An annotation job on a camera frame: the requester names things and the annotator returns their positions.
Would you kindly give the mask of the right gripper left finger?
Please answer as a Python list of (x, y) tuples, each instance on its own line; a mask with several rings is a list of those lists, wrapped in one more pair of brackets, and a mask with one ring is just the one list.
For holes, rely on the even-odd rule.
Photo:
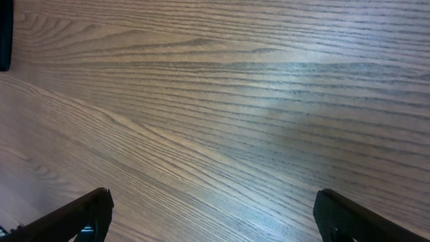
[(28, 225), (1, 228), (1, 242), (104, 242), (113, 209), (110, 191), (97, 188)]

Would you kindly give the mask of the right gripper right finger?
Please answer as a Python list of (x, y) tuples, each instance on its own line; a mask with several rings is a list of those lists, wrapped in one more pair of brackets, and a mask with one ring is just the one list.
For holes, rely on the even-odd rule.
[(324, 242), (429, 242), (330, 189), (317, 192), (313, 216)]

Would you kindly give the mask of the black t-shirt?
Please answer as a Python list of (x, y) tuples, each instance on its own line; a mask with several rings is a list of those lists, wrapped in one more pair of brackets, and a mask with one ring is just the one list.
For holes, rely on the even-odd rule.
[(8, 71), (11, 64), (13, 44), (13, 0), (1, 0), (1, 72)]

